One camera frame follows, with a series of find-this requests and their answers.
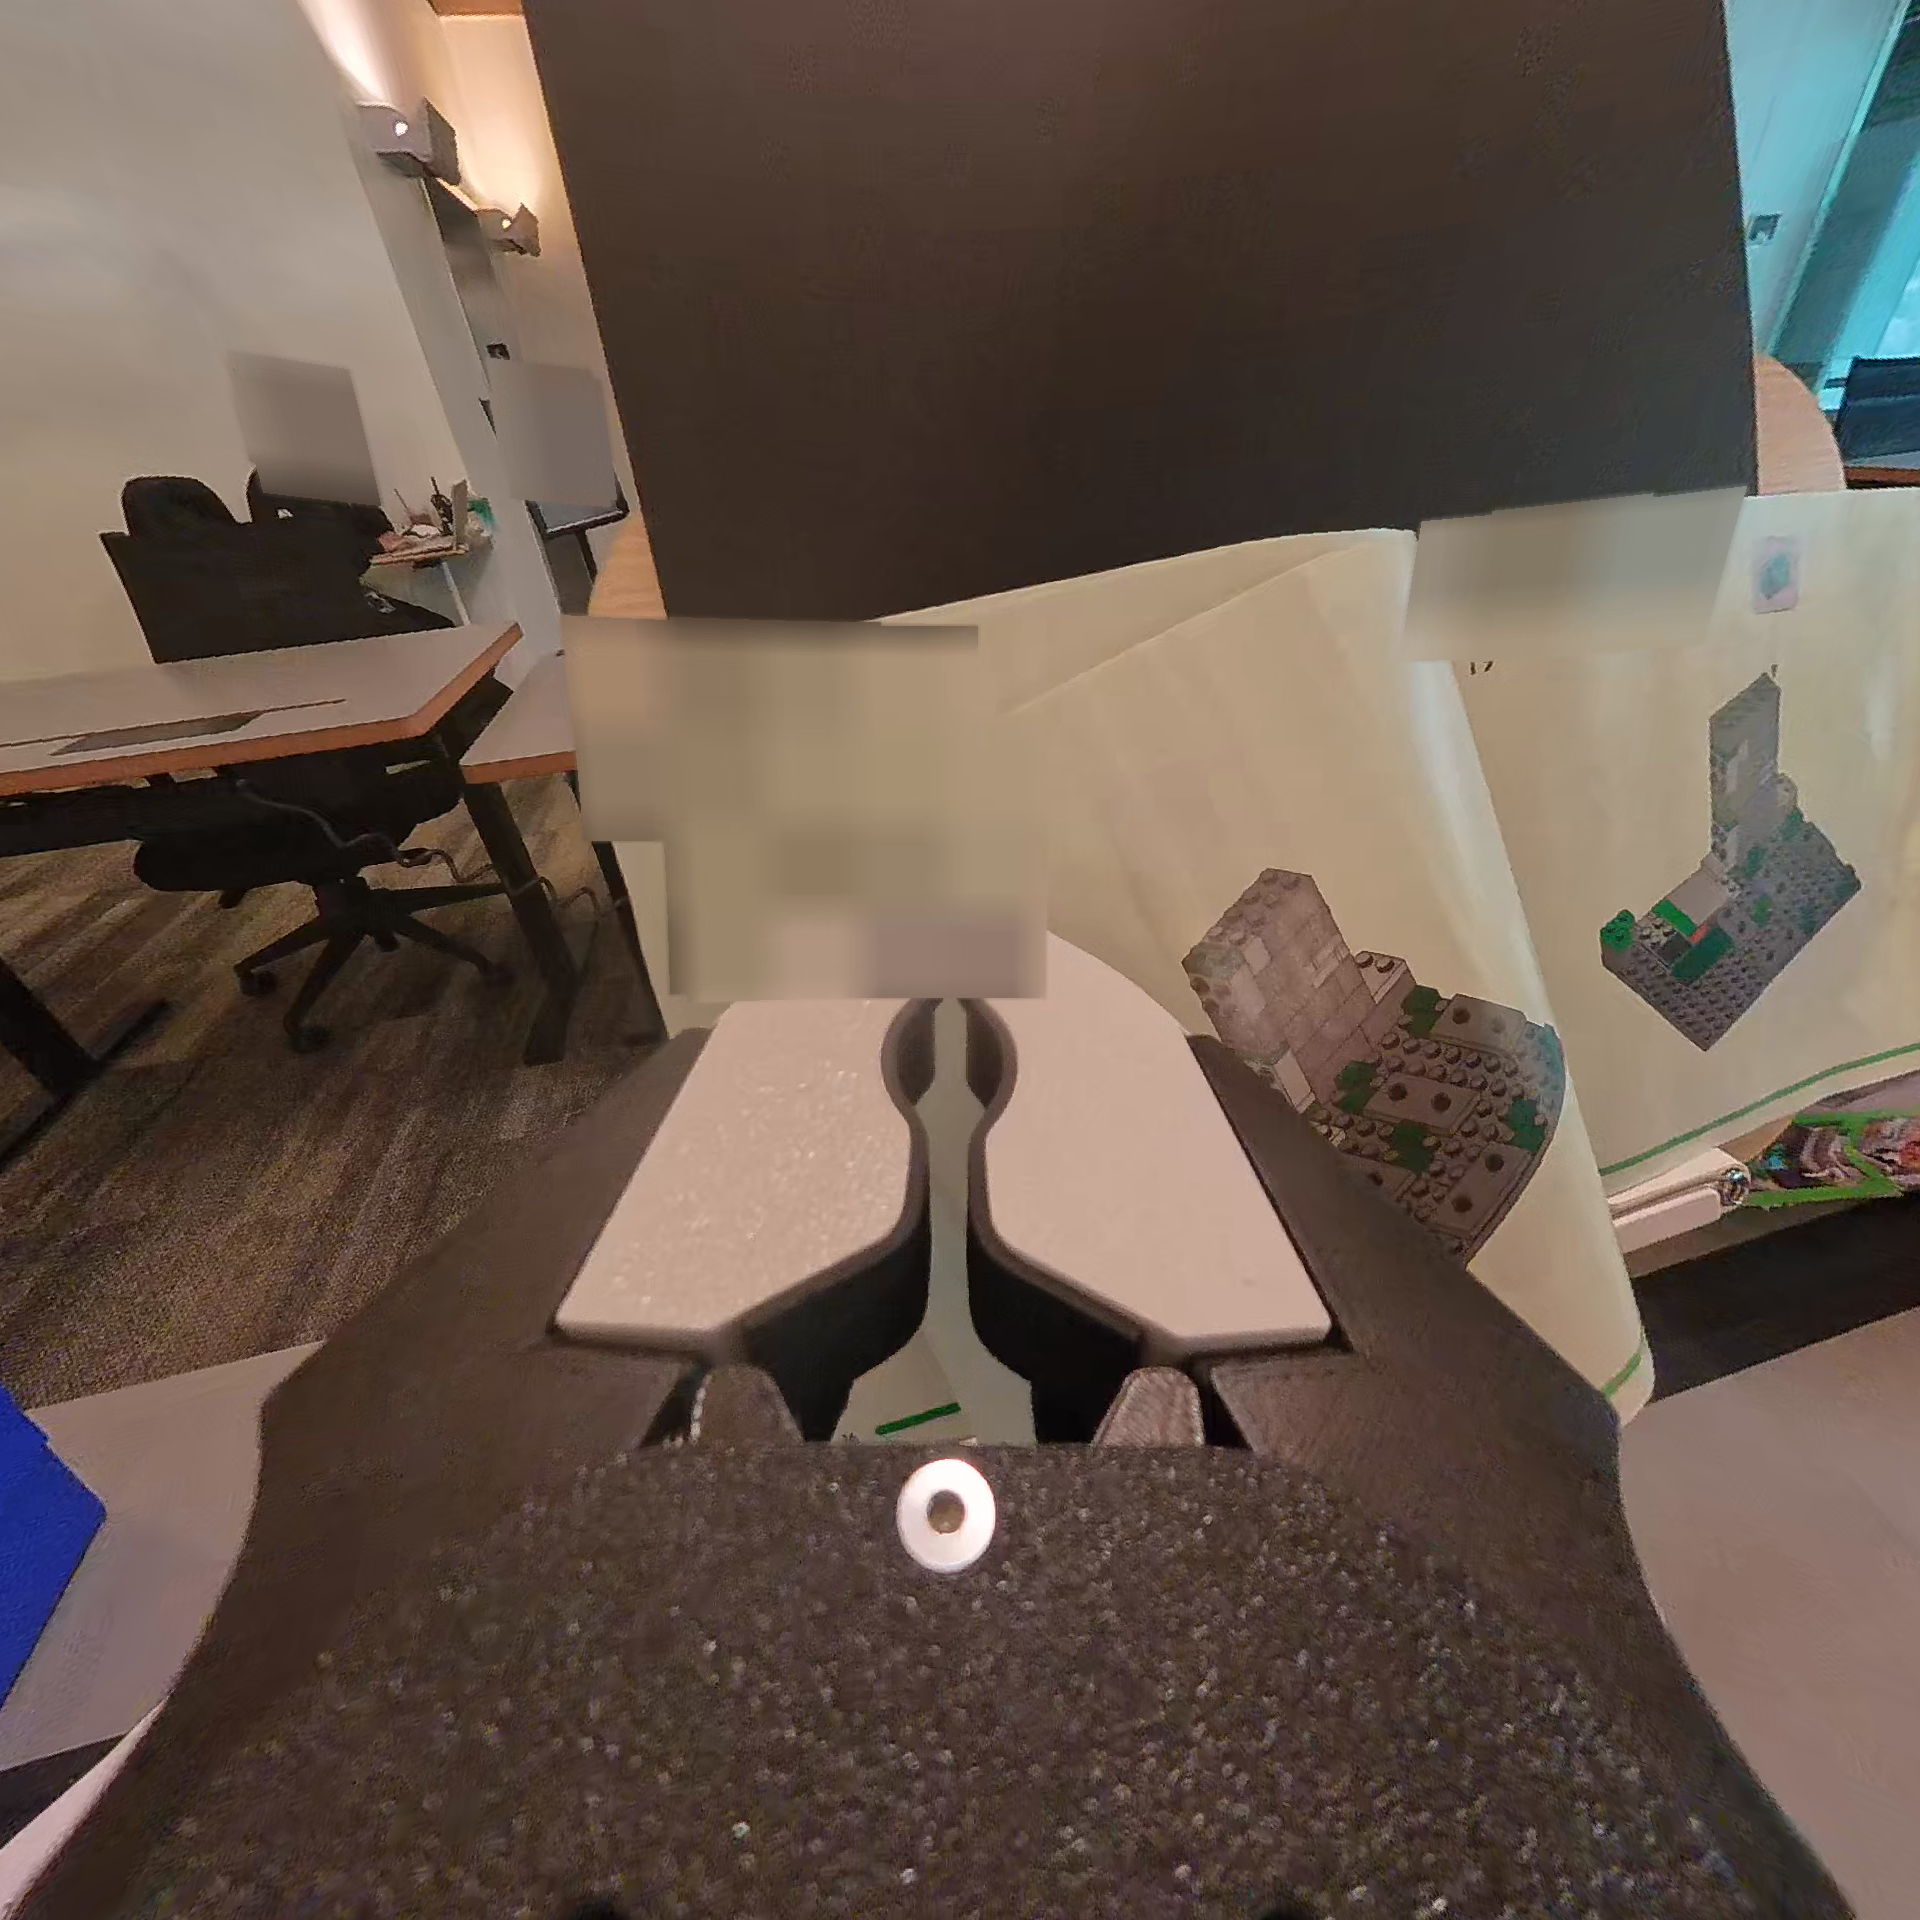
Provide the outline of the white wooden book stand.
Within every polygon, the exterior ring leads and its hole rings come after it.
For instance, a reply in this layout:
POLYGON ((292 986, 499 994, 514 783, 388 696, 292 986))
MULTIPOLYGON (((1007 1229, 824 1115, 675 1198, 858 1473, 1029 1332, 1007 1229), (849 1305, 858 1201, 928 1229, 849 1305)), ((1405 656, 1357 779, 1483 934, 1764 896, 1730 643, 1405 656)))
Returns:
MULTIPOLYGON (((1758 489, 1803 493, 1844 489, 1844 465, 1826 414, 1811 391, 1769 355, 1754 361, 1758 489)), ((636 506, 612 531, 596 563, 587 611, 599 617, 659 617, 663 599, 649 535, 636 506)), ((1606 1206, 1619 1247, 1634 1253, 1701 1229, 1742 1203, 1747 1162, 1775 1134, 1764 1123, 1731 1148, 1706 1145, 1666 1172, 1611 1189, 1606 1206)))

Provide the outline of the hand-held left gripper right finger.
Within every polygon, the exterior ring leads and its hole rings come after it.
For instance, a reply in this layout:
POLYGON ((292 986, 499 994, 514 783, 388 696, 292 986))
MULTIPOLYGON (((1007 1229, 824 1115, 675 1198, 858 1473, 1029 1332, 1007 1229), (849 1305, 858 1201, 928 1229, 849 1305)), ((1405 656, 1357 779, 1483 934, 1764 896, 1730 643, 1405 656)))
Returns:
POLYGON ((1330 1309, 1189 1047, 1051 931, 1043 994, 978 1002, 999 1077, 974 1136, 987 1244, 1143 1346, 1320 1346, 1330 1309))

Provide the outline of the green toy set box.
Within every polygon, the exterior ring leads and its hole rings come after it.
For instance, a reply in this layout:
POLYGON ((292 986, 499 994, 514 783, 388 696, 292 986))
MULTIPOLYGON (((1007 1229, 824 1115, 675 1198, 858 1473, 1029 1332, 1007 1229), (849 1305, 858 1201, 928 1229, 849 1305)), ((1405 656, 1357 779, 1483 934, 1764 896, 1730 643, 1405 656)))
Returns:
POLYGON ((1918 1189, 1918 1115, 1811 1110, 1744 1163, 1742 1209, 1858 1203, 1918 1189))

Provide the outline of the dark panel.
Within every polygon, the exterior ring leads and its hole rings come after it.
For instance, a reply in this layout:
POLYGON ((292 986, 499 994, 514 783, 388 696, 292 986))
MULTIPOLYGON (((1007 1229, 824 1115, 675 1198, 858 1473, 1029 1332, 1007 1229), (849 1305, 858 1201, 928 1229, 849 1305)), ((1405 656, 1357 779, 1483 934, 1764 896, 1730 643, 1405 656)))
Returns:
POLYGON ((537 2, 668 614, 1758 478, 1707 2, 537 2))

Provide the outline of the building instruction booklet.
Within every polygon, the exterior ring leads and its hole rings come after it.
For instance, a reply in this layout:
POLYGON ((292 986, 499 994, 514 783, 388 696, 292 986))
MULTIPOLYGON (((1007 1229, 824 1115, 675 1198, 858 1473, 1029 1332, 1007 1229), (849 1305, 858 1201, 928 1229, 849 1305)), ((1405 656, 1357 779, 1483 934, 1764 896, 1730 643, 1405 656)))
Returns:
POLYGON ((1462 522, 881 617, 972 627, 1050 930, 1238 1051, 1630 1422, 1609 1198, 1915 1070, 1915 492, 1657 497, 1707 609, 1483 584, 1462 522))

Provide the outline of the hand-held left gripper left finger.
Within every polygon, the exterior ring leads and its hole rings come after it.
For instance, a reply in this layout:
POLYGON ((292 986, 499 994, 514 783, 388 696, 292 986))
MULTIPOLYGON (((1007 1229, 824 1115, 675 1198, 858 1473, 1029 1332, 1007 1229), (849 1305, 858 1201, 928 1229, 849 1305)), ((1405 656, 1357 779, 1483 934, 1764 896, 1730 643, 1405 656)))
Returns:
POLYGON ((928 1211, 934 1002, 740 1000, 713 1020, 555 1309, 613 1346, 740 1346, 928 1211))

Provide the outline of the blue plastic bin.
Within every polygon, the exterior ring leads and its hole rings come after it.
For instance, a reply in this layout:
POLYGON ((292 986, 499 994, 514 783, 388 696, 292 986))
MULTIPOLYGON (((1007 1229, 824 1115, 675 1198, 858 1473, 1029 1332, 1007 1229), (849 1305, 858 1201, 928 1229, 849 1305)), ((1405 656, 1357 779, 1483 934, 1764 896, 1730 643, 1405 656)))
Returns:
POLYGON ((14 1692, 103 1521, 98 1494, 2 1393, 2 1700, 14 1692))

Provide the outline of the black office chair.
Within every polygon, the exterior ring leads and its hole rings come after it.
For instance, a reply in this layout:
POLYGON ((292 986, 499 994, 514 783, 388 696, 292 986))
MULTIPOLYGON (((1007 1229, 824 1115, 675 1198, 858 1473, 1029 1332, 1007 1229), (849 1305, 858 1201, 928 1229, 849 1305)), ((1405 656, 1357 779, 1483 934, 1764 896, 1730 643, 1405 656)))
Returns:
POLYGON ((132 875, 155 894, 212 896, 223 907, 284 886, 311 894, 307 921, 233 964, 242 995, 263 995, 275 983, 275 961, 318 949, 282 1015, 293 1051, 324 1047, 328 1030, 314 1020, 314 1007, 359 945, 394 952, 413 944, 470 966, 490 983, 514 977, 506 964, 422 920, 429 910, 499 898, 502 881, 457 877, 378 887, 366 880, 374 865, 451 862, 439 850, 412 845, 417 828, 463 800, 456 760, 442 742, 388 740, 257 760, 218 772, 212 783, 212 814, 199 823, 144 833, 132 875))
POLYGON ((265 492, 257 473, 248 506, 250 518, 235 518, 195 478, 121 484, 123 530, 101 546, 157 663, 454 627, 367 586, 391 530, 381 507, 265 492))

